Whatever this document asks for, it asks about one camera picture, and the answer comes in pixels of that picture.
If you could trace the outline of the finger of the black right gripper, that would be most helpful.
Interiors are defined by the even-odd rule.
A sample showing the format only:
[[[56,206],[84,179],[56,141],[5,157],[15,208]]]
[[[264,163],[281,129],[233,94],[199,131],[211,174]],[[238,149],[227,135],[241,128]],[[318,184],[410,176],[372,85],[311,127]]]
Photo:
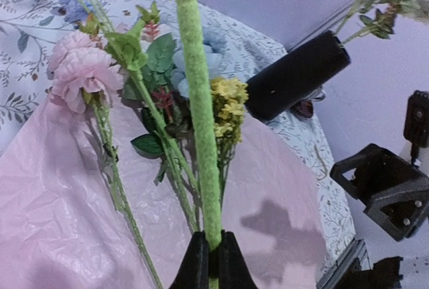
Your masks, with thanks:
[[[369,144],[335,163],[330,177],[396,241],[414,236],[428,218],[427,175],[385,148]]]

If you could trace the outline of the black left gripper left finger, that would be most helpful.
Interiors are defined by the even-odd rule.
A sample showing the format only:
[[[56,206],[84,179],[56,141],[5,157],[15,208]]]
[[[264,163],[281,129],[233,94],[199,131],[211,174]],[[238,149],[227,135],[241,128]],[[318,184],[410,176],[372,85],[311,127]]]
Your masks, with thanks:
[[[170,289],[207,289],[208,255],[209,247],[205,232],[195,232]]]

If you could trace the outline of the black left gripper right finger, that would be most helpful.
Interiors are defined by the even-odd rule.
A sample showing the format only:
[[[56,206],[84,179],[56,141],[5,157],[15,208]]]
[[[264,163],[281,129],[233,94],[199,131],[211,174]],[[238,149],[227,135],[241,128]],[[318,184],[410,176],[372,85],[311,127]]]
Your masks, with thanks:
[[[257,289],[233,232],[222,231],[219,248],[219,288]]]

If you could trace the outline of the yellow poppy flower stem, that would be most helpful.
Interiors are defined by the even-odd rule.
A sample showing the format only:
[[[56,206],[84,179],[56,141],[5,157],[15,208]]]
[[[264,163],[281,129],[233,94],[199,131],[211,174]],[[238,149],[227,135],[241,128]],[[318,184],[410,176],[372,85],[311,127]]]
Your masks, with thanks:
[[[194,126],[204,231],[209,249],[214,251],[221,243],[220,187],[208,70],[197,69],[199,62],[206,65],[200,11],[197,0],[176,0],[176,5]]]

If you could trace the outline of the white rose stem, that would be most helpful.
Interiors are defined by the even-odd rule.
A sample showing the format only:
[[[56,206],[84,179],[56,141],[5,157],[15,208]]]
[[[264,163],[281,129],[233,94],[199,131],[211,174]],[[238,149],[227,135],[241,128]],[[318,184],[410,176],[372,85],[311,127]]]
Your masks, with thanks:
[[[420,23],[428,23],[428,0],[355,0],[342,18],[335,34],[354,16],[361,22],[360,29],[342,41],[342,45],[368,35],[388,40],[394,35],[397,17],[401,15]]]

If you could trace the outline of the light blue hydrangea stem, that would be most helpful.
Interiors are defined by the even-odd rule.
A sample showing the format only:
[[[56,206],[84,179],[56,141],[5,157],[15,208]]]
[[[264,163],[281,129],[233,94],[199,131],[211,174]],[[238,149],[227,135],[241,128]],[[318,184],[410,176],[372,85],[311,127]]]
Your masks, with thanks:
[[[206,65],[203,66],[199,62],[197,69],[206,68],[208,70],[208,78],[214,79],[220,76],[220,66],[227,49],[227,40],[225,34],[218,27],[203,26],[202,34],[202,45],[205,53],[204,61]],[[183,49],[179,49],[174,53],[173,63],[175,69],[172,71],[170,79],[172,88],[180,96],[189,99],[189,86]]]

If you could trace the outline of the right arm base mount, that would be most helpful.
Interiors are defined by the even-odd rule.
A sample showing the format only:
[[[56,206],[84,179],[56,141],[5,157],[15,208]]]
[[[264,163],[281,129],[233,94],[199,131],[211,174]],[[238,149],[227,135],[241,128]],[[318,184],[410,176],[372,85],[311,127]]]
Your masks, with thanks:
[[[393,289],[401,288],[400,263],[404,259],[400,256],[389,257],[373,264],[371,270],[352,272],[347,280],[347,288],[358,289]]]

